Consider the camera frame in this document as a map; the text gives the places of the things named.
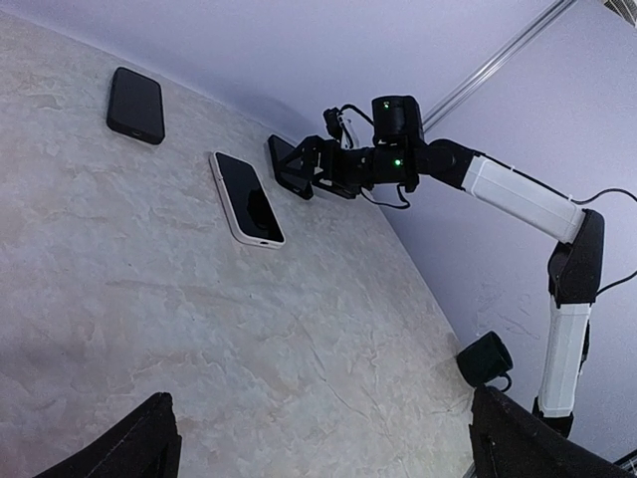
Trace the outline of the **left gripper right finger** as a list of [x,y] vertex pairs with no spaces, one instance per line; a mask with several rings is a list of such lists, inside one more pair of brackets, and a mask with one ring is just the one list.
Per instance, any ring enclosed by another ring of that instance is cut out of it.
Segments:
[[469,432],[479,478],[630,475],[562,437],[495,387],[474,390],[472,413]]

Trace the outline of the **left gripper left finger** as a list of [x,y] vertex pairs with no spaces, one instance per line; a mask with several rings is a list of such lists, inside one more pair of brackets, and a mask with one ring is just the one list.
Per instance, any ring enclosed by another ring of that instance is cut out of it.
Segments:
[[182,437],[168,392],[157,392],[42,477],[176,477]]

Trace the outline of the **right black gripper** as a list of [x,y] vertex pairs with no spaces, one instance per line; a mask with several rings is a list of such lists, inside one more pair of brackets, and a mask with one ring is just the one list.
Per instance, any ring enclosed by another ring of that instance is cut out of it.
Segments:
[[355,198],[373,189],[373,148],[343,149],[333,139],[317,135],[297,146],[276,137],[276,172],[301,179],[342,198]]

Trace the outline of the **black phone case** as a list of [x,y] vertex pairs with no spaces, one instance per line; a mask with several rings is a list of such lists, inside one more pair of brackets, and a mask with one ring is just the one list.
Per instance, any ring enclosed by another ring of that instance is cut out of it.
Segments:
[[303,143],[292,146],[275,134],[269,136],[268,148],[278,184],[301,199],[312,199],[314,153],[307,152]]
[[151,145],[161,144],[165,139],[161,85],[128,68],[116,68],[110,84],[106,125]]

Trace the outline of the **pink phone case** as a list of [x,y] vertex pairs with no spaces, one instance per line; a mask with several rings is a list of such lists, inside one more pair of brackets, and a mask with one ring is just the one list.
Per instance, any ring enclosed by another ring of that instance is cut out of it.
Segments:
[[220,151],[209,154],[209,165],[232,236],[244,245],[281,249],[286,238],[254,166]]

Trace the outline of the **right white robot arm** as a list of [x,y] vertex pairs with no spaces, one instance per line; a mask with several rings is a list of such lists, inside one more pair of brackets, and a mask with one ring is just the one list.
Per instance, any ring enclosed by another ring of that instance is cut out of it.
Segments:
[[429,176],[555,240],[547,262],[549,331],[541,383],[532,413],[567,437],[574,420],[576,388],[590,341],[590,316],[601,286],[605,220],[541,181],[487,154],[450,139],[426,142],[420,107],[411,96],[372,101],[367,117],[372,144],[361,147],[343,110],[324,111],[328,138],[305,137],[291,145],[276,135],[267,140],[277,182],[309,200],[315,189],[344,199],[364,196],[379,184],[393,184],[409,208],[406,194]]

